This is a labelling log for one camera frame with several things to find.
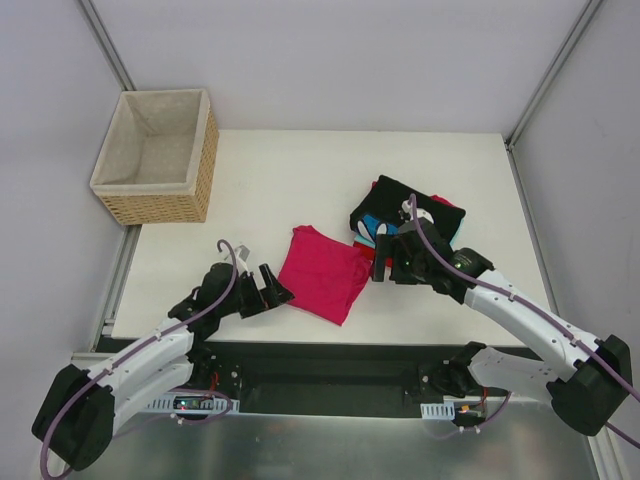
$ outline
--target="pink cloth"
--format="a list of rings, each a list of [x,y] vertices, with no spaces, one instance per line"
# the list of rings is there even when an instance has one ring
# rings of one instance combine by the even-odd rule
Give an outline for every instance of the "pink cloth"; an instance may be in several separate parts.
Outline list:
[[[356,247],[325,237],[311,226],[293,229],[289,254],[278,280],[296,298],[294,307],[337,325],[369,279],[371,262]]]

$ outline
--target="cable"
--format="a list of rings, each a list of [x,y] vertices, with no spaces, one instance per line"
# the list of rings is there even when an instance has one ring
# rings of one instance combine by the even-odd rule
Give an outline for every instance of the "cable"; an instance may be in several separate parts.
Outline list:
[[[487,397],[489,396],[489,389],[482,387],[482,411],[487,412]]]
[[[227,298],[229,293],[231,293],[231,289],[233,288],[236,282],[236,276],[237,276],[236,256],[235,256],[235,252],[233,251],[233,247],[231,246],[231,244],[229,244],[229,242],[227,242],[226,240],[218,240],[217,247],[219,252],[222,251],[221,246],[224,246],[227,248],[227,250],[229,250],[229,254],[231,256],[231,263],[233,264],[233,272],[231,274],[231,279],[229,280],[229,284],[227,285],[227,288],[224,290],[224,292],[222,292],[222,295],[220,295],[220,297],[218,297],[218,299],[215,302],[213,302],[211,305],[209,305],[207,308],[196,313],[195,315],[190,317],[188,320],[185,320],[184,322],[178,323],[176,325],[173,325],[163,330],[162,332],[160,332],[160,337],[173,333],[179,328],[185,328],[191,325],[196,320],[199,320],[200,318],[204,317],[209,312],[211,312],[214,308],[220,305],[224,301],[224,299]],[[113,371],[113,369],[118,368],[120,365],[122,365],[124,362],[129,360],[131,357],[133,357],[134,355],[139,353],[141,350],[145,349],[147,346],[151,345],[153,342],[156,342],[158,340],[159,338],[155,336],[149,337],[144,342],[140,343],[140,345],[137,345],[135,348],[131,349],[131,351],[127,352],[125,355],[123,355],[122,357],[120,357],[119,359],[113,362],[113,365],[111,367],[112,368],[111,372]],[[109,375],[111,372],[105,369],[99,374],[97,374],[84,387],[78,390],[67,401],[67,403],[64,404],[64,406],[58,411],[56,416],[53,418],[53,421],[51,422],[51,425],[47,429],[47,433],[44,436],[44,439],[42,441],[42,448],[40,450],[40,473],[44,480],[62,480],[71,473],[72,469],[71,467],[69,467],[61,475],[58,475],[57,477],[53,477],[49,474],[49,469],[47,468],[47,462],[49,460],[49,446],[51,445],[51,438],[53,437],[53,433],[55,432],[56,428],[60,424],[62,418],[67,414],[67,412],[71,409],[71,407],[80,398],[82,398],[94,385],[96,385],[100,380],[102,380],[104,377]]]
[[[464,432],[480,433],[482,430],[484,430],[487,427],[487,425],[490,425],[495,421],[496,418],[502,415],[502,412],[506,410],[507,404],[509,403],[510,399],[511,399],[511,392],[507,393],[507,396],[504,397],[504,400],[502,401],[498,409],[495,412],[493,412],[484,422],[482,422],[482,424],[478,425],[477,427],[465,427],[463,429],[453,430],[452,432],[446,433],[444,435],[434,435],[432,433],[429,433],[428,435],[435,440],[447,440],[459,433],[464,433]]]
[[[501,295],[504,295],[505,297],[512,298],[516,302],[520,303],[521,305],[524,305],[529,310],[531,310],[532,312],[536,313],[538,316],[542,317],[544,320],[546,320],[548,323],[550,323],[552,326],[554,326],[556,328],[556,330],[558,330],[566,338],[568,338],[575,345],[577,345],[583,352],[585,352],[587,355],[589,355],[591,358],[593,358],[598,363],[598,365],[600,365],[609,375],[611,375],[613,377],[613,379],[616,382],[618,382],[620,384],[620,386],[622,386],[622,388],[624,388],[627,392],[629,392],[629,394],[631,394],[631,396],[633,398],[635,398],[638,402],[640,402],[640,392],[638,390],[633,388],[633,386],[631,386],[624,378],[622,378],[618,374],[618,372],[616,372],[613,368],[611,368],[611,366],[607,362],[605,362],[604,359],[600,355],[598,355],[595,351],[590,349],[581,340],[577,339],[576,336],[571,332],[571,330],[565,328],[564,325],[562,325],[555,318],[553,318],[551,315],[549,315],[547,312],[545,312],[542,308],[538,307],[537,305],[535,305],[534,303],[530,302],[526,298],[522,298],[519,295],[512,295],[512,292],[510,292],[509,290],[506,290],[504,288],[498,287],[498,286],[493,285],[493,284],[488,283],[488,282],[484,282],[482,280],[478,280],[477,278],[473,278],[473,277],[467,275],[466,273],[463,273],[463,272],[459,271],[458,269],[454,268],[452,265],[449,265],[449,263],[444,258],[442,258],[440,256],[440,254],[436,251],[436,249],[433,247],[433,245],[431,245],[431,243],[429,243],[429,239],[427,238],[427,236],[422,231],[422,227],[420,226],[420,219],[418,218],[418,206],[417,206],[417,201],[416,201],[416,195],[414,193],[412,193],[411,196],[409,197],[409,201],[411,202],[411,215],[413,217],[413,223],[416,226],[416,230],[418,231],[418,235],[420,236],[420,239],[422,240],[422,243],[424,243],[425,247],[427,247],[427,250],[429,250],[429,253],[431,253],[431,255],[433,255],[435,257],[435,259],[438,261],[438,263],[440,263],[440,265],[442,265],[447,271],[449,271],[453,275],[457,276],[458,278],[461,278],[462,280],[464,280],[466,282],[473,283],[474,285],[478,285],[479,287],[483,287],[483,288],[486,288],[486,289],[491,290],[493,292],[496,292],[496,293],[499,293]],[[616,427],[613,427],[611,429],[614,432],[618,433],[619,435],[622,433]],[[627,440],[627,441],[632,440],[631,437],[629,437],[627,434],[620,435],[620,436],[623,439]],[[633,442],[629,441],[629,443],[631,443],[633,446],[635,446],[637,448],[640,448],[640,443],[637,442],[636,440],[633,440]]]
[[[220,376],[218,375],[218,372],[213,372],[213,375],[211,376],[211,386],[209,387],[209,390],[205,393],[204,398],[211,399],[215,396],[211,392],[215,391],[219,381],[220,381]]]
[[[181,423],[186,423],[187,425],[204,425],[204,424],[207,424],[207,423],[211,423],[211,422],[217,420],[218,418],[226,415],[231,410],[233,410],[233,400],[231,400],[229,397],[227,397],[224,393],[212,392],[212,391],[209,391],[209,390],[192,390],[190,388],[175,388],[175,389],[173,389],[171,391],[172,392],[187,392],[187,393],[206,393],[206,394],[209,394],[209,395],[211,395],[213,397],[218,397],[218,398],[222,398],[223,400],[226,400],[225,408],[220,413],[216,413],[215,415],[208,415],[207,418],[204,418],[202,420],[190,420],[188,418],[182,418],[182,422]]]
[[[629,435],[624,433],[618,427],[616,427],[615,425],[611,425],[609,422],[607,422],[606,425],[609,428],[609,430],[615,432],[617,435],[622,437],[623,440],[626,440],[627,442],[629,442],[631,445],[633,445],[636,448],[640,448],[640,442],[638,442],[637,440],[634,440],[633,438],[631,438]]]

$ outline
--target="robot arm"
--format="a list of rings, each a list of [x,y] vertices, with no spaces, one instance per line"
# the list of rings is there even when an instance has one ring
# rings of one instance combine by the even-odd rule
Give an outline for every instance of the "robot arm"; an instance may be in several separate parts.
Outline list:
[[[579,340],[595,351],[630,384],[628,346],[613,335],[602,341],[545,310],[496,271],[489,260],[468,248],[453,251],[427,218],[417,216],[418,221],[407,222],[397,235],[376,238],[373,281],[384,280],[385,263],[391,258],[392,281],[430,285],[437,293],[448,295],[500,324],[540,359],[507,355],[471,342],[448,364],[432,372],[429,383],[441,393],[456,397],[464,397],[478,386],[519,393],[550,404],[574,430],[596,435],[626,398],[627,391],[576,342]],[[426,248],[425,241],[431,248]],[[432,251],[444,259],[448,268]],[[510,295],[498,294],[484,285],[498,287]],[[561,322],[573,338],[565,336],[534,310]]]
[[[32,433],[45,444],[46,436],[52,435],[51,450],[73,470],[82,470],[95,462],[120,427],[150,402],[172,388],[198,386],[203,377],[208,380],[209,372],[203,366],[207,362],[200,360],[210,358],[206,340],[218,330],[223,317],[239,313],[247,318],[293,299],[266,264],[259,267],[265,286],[258,288],[253,273],[246,271],[248,250],[240,247],[236,254],[234,264],[239,266],[235,275],[233,265],[214,264],[202,285],[173,307],[169,318],[147,336],[89,370],[73,365],[62,369],[38,412]],[[233,278],[233,287],[218,303]],[[192,321],[196,315],[201,318]],[[69,408],[70,399],[87,387]],[[54,419],[67,408],[51,434]]]

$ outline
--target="black base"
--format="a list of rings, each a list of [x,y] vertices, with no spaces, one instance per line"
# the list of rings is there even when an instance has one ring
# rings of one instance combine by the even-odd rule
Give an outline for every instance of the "black base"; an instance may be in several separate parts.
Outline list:
[[[129,343],[102,339],[98,351],[115,353]],[[218,373],[218,390],[239,399],[241,412],[419,418],[420,403],[442,401],[428,377],[463,346],[207,342],[207,348],[216,358],[200,370]],[[535,358],[527,348],[500,350]],[[208,389],[210,379],[189,386]],[[467,393],[479,396],[482,389]]]
[[[596,353],[622,378],[633,385],[629,346],[615,335],[609,336]],[[594,436],[627,397],[618,384],[595,360],[580,365],[568,382],[556,380],[547,384],[551,406],[571,428],[583,435]]]
[[[87,372],[68,365],[56,375],[31,432],[41,441],[65,403],[89,382]],[[62,418],[50,448],[74,470],[82,470],[104,452],[113,434],[114,399],[109,388],[93,386]]]

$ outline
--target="woven basket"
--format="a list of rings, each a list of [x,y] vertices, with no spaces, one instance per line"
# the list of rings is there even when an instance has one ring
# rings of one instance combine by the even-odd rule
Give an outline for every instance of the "woven basket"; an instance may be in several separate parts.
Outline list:
[[[123,92],[91,177],[122,225],[204,222],[218,128],[207,92]]]

